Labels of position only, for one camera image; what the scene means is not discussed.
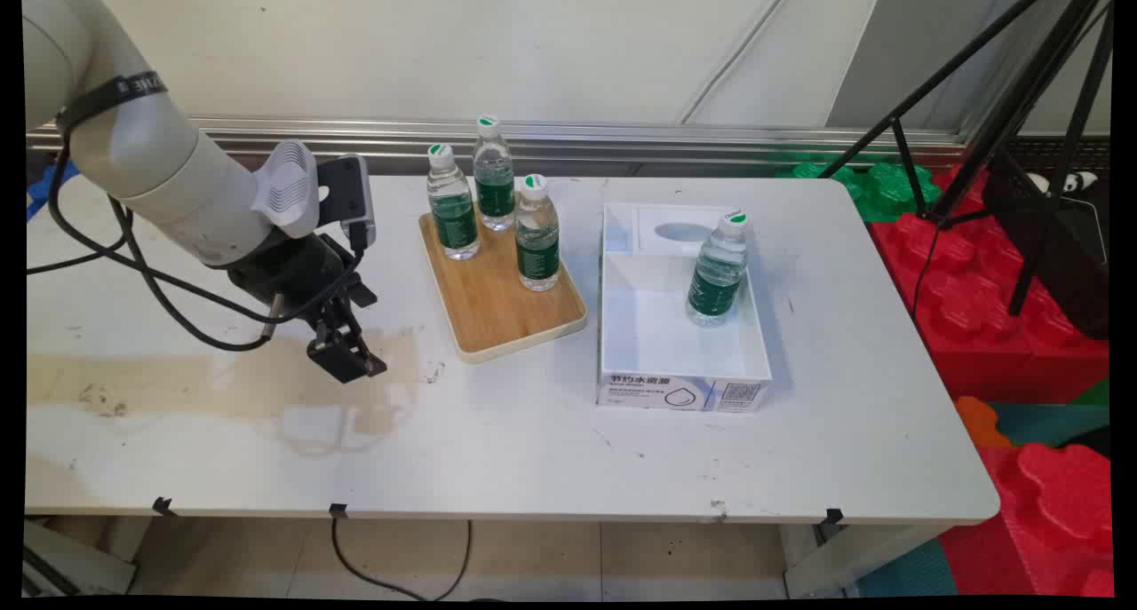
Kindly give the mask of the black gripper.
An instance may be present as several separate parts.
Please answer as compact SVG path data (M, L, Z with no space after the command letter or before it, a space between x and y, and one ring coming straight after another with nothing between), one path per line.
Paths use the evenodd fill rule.
M354 259L345 246L329 236L308 234L301 239L272 236L259 250L229 265L227 277L263 304L271 305L280 295L284 314L298 312L298 319L317 323L307 345L308 358L340 384L350 384L362 376L382 376L387 371L385 361L370 351L352 312L352 303L366 310L377 302L377 295L362 282L358 273L352 273L324 303L309 310L302 310L302 305L337 282ZM319 321L332 303L337 304L337 325Z

